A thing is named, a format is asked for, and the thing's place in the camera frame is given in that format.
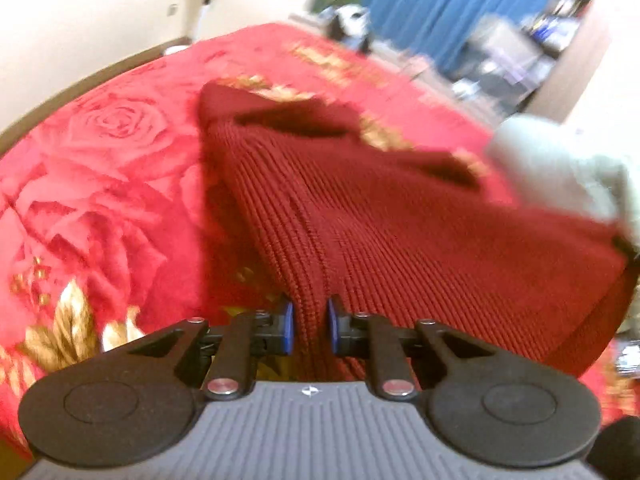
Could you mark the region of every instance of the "red knit sweater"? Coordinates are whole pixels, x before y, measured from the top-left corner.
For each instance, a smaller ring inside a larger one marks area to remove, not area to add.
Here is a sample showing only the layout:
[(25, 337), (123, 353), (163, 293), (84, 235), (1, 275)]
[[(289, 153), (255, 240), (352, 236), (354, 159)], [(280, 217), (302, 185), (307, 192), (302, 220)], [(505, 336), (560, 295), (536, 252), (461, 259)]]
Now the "red knit sweater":
[(200, 120), (253, 243), (295, 302), (303, 377), (358, 373), (322, 343), (335, 293), (353, 312), (400, 326), (437, 319), (572, 374), (628, 307), (638, 270), (612, 227), (489, 204), (448, 153), (360, 143), (350, 108), (209, 83)]

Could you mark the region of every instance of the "stuffed panda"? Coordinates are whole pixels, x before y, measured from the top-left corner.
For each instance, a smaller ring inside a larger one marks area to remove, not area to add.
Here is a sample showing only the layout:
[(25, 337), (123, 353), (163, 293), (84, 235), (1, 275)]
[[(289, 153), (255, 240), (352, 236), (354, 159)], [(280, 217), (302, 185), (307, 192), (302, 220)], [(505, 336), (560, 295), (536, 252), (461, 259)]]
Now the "stuffed panda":
[(327, 36), (367, 56), (371, 53), (373, 42), (369, 25), (369, 9), (360, 5), (345, 5), (334, 10)]

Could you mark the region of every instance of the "gray cloth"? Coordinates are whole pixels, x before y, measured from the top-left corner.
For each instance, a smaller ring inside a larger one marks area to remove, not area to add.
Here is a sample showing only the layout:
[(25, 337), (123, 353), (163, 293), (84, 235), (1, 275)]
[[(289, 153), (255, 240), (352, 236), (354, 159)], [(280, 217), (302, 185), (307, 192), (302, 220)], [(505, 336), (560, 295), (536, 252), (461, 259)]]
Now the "gray cloth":
[[(487, 155), (524, 205), (618, 222), (640, 252), (640, 171), (631, 153), (599, 136), (515, 115), (497, 129)], [(623, 327), (640, 336), (640, 292)]]

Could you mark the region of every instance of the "gray ribbed plate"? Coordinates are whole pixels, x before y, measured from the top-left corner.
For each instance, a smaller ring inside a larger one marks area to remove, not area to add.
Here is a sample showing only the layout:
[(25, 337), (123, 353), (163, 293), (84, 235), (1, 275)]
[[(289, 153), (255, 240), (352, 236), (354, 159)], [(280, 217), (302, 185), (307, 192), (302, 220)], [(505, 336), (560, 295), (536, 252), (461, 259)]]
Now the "gray ribbed plate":
[(441, 443), (413, 406), (378, 399), (364, 383), (258, 383), (247, 398), (212, 402), (181, 442), (145, 462), (88, 471), (40, 461), (22, 478), (596, 480), (599, 477), (580, 462), (526, 472), (473, 462)]

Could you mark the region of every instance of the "bed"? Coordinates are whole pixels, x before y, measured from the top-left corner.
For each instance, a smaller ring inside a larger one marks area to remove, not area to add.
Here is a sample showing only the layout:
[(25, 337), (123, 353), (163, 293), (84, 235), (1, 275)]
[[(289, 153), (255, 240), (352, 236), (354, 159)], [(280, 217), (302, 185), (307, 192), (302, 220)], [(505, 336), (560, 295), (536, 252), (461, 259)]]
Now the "bed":
[[(277, 298), (225, 222), (228, 192), (199, 171), (196, 102), (212, 79), (346, 102), (381, 150), (480, 154), (490, 138), (407, 78), (281, 24), (197, 43), (61, 108), (0, 160), (0, 435), (21, 452), (17, 407), (39, 377), (185, 317), (224, 324)], [(513, 204), (495, 171), (485, 183), (490, 200)], [(584, 377), (607, 421), (638, 411), (610, 361)]]

